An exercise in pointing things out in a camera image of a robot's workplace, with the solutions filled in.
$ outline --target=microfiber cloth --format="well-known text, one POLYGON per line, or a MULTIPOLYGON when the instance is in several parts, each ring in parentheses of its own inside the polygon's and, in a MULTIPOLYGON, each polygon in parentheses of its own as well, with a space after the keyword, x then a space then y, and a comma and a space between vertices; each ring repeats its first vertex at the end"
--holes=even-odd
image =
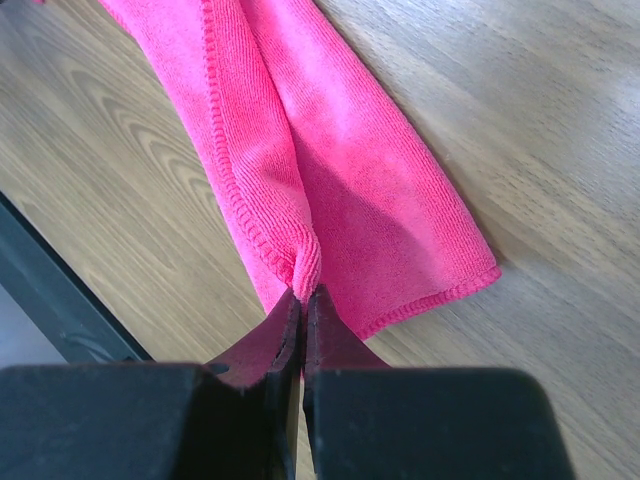
POLYGON ((471 215, 311 0, 101 0, 198 152, 267 311, 326 284, 361 338, 495 281, 471 215))

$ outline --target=fabric fold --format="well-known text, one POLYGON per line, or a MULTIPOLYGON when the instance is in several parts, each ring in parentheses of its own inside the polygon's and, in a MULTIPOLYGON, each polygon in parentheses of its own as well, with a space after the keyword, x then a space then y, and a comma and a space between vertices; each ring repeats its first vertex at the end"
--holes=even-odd
POLYGON ((138 41, 268 311, 326 283, 360 337, 495 281, 432 155, 310 0, 101 0, 138 41))

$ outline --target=towel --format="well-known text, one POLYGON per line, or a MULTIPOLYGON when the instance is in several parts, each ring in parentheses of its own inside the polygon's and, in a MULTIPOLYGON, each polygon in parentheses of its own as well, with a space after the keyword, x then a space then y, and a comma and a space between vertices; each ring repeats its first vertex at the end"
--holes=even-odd
POLYGON ((495 281, 445 174, 311 0, 101 0, 202 161, 258 296, 326 284, 360 338, 495 281))

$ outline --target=wooden table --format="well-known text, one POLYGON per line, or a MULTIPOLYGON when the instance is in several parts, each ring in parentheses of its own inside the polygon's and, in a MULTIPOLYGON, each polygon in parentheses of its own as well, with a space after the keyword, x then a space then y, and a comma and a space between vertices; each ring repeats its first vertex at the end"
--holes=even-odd
MULTIPOLYGON (((370 345, 396 365, 524 368, 582 478, 639 478, 640 5, 319 3, 504 267, 370 345)), ((157 359, 207 360, 262 317, 171 104, 93 0, 0 8, 0 190, 157 359)))

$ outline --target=folded towel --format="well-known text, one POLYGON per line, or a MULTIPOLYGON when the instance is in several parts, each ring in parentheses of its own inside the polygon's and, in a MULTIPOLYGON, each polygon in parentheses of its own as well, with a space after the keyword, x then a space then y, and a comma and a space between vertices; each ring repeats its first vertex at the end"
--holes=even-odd
POLYGON ((322 282, 365 338, 500 276, 437 162, 311 0, 101 1, 166 88, 267 311, 322 282))

